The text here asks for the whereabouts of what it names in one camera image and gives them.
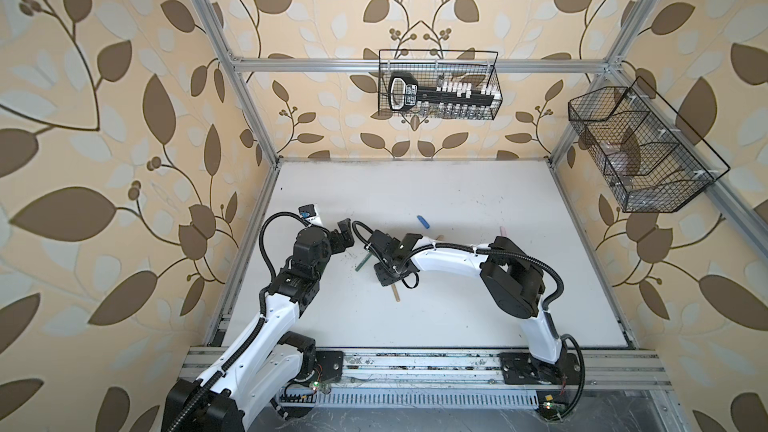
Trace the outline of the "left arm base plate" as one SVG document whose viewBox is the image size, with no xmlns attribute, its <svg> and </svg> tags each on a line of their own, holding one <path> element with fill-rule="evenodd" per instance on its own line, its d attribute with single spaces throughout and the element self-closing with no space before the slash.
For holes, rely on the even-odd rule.
<svg viewBox="0 0 768 432">
<path fill-rule="evenodd" d="M 298 374 L 287 384 L 309 387 L 311 383 L 337 383 L 343 375 L 345 354 L 341 350 L 316 349 L 302 356 Z"/>
</svg>

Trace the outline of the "black tool in basket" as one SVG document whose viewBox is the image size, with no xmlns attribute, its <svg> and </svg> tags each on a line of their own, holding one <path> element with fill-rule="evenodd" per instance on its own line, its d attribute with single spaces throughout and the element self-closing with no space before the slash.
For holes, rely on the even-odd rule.
<svg viewBox="0 0 768 432">
<path fill-rule="evenodd" d="M 475 85 L 471 82 L 457 82 L 436 78 L 417 79 L 407 72 L 395 72 L 390 76 L 382 92 L 390 110 L 407 112 L 414 108 L 425 109 L 435 105 L 446 109 L 458 106 L 460 110 L 492 109 L 502 102 L 500 89 L 493 84 Z"/>
</svg>

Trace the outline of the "beige fountain pen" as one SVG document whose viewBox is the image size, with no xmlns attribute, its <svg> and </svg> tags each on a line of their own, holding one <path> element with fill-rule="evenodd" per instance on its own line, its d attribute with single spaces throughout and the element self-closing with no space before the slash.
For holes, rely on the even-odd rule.
<svg viewBox="0 0 768 432">
<path fill-rule="evenodd" d="M 399 303 L 399 302 L 401 301 L 401 298 L 400 298 L 400 295 L 399 295 L 399 292 L 398 292 L 397 286 L 396 286 L 395 284 L 392 284 L 390 287 L 391 287 L 391 290 L 392 290 L 392 292 L 393 292 L 393 295 L 394 295 L 394 299 L 395 299 L 395 301 L 396 301 L 397 303 Z"/>
</svg>

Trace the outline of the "aluminium cage frame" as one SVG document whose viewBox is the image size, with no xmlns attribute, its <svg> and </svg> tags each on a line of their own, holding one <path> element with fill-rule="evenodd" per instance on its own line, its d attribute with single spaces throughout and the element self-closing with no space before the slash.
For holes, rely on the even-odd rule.
<svg viewBox="0 0 768 432">
<path fill-rule="evenodd" d="M 350 160 L 404 171 L 417 211 L 448 211 L 449 178 L 492 159 L 553 160 L 636 337 L 659 351 L 694 428 L 767 427 L 767 0 L 208 0 L 225 61 L 295 62 L 237 76 L 260 155 Z M 551 62 L 501 71 L 493 122 L 377 110 L 377 78 L 352 60 L 443 57 Z M 715 166 L 728 171 L 680 211 L 622 207 L 567 103 L 619 71 L 645 88 Z"/>
</svg>

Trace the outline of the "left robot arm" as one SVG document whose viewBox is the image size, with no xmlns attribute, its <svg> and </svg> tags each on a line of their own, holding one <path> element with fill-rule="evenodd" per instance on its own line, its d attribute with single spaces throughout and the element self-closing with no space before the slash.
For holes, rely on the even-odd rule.
<svg viewBox="0 0 768 432">
<path fill-rule="evenodd" d="M 331 257 L 353 247 L 354 235 L 350 219 L 330 230 L 311 206 L 289 216 L 303 227 L 284 265 L 267 266 L 271 281 L 258 294 L 256 316 L 195 380 L 177 381 L 162 430 L 246 431 L 290 383 L 318 376 L 315 340 L 292 328 L 318 294 Z"/>
</svg>

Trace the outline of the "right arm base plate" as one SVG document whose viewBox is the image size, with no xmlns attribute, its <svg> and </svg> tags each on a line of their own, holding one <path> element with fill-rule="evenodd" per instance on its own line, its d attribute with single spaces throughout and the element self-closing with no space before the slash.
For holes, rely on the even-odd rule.
<svg viewBox="0 0 768 432">
<path fill-rule="evenodd" d="M 554 364 L 523 352 L 501 353 L 499 361 L 503 381 L 507 385 L 578 385 L 585 372 L 578 355 L 566 348 Z"/>
</svg>

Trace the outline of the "green fountain pen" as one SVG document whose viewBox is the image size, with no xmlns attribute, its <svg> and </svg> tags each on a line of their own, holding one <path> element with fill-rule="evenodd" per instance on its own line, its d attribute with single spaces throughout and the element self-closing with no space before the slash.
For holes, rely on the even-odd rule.
<svg viewBox="0 0 768 432">
<path fill-rule="evenodd" d="M 370 252 L 368 252 L 365 255 L 365 257 L 355 267 L 355 272 L 359 272 L 366 265 L 366 263 L 370 260 L 371 256 L 372 256 L 372 254 Z"/>
</svg>

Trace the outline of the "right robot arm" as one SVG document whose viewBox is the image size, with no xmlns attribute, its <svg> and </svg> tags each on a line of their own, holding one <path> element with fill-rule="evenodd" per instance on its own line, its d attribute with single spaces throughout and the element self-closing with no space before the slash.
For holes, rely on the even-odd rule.
<svg viewBox="0 0 768 432">
<path fill-rule="evenodd" d="M 550 306 L 565 292 L 551 266 L 522 251 L 511 239 L 498 236 L 489 244 L 462 245 L 409 233 L 397 239 L 361 221 L 351 231 L 376 258 L 374 271 L 384 287 L 396 283 L 409 290 L 420 285 L 423 272 L 441 272 L 480 280 L 495 305 L 521 321 L 528 344 L 525 362 L 513 367 L 523 380 L 565 386 L 568 373 L 585 382 L 581 348 L 569 334 L 560 334 Z"/>
</svg>

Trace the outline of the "blue pen cap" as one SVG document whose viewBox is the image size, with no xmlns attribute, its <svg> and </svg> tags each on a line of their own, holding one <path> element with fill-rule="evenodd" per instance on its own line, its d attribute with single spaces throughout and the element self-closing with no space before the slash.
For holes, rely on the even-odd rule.
<svg viewBox="0 0 768 432">
<path fill-rule="evenodd" d="M 425 229 L 431 228 L 430 223 L 422 215 L 417 215 L 417 219 Z"/>
</svg>

